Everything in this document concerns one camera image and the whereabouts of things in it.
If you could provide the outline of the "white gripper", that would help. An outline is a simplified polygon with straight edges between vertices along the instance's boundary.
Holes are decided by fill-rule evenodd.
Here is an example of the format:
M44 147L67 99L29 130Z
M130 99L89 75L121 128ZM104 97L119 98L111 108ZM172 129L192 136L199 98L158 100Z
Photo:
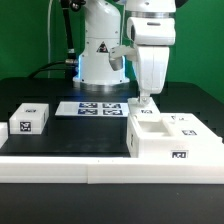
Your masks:
M159 94L164 86L168 61L168 47L135 46L137 61L133 64L139 86L139 103L148 105L151 94Z

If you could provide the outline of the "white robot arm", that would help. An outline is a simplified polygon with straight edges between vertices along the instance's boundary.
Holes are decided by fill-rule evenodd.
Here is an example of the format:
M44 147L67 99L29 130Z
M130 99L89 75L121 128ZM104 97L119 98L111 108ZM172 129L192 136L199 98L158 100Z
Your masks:
M164 86L169 47L175 43L173 14L188 0L59 0L63 11L68 60L66 78L75 85L108 89L127 83L124 61L137 79L141 106ZM75 53L71 11L84 11L85 47Z

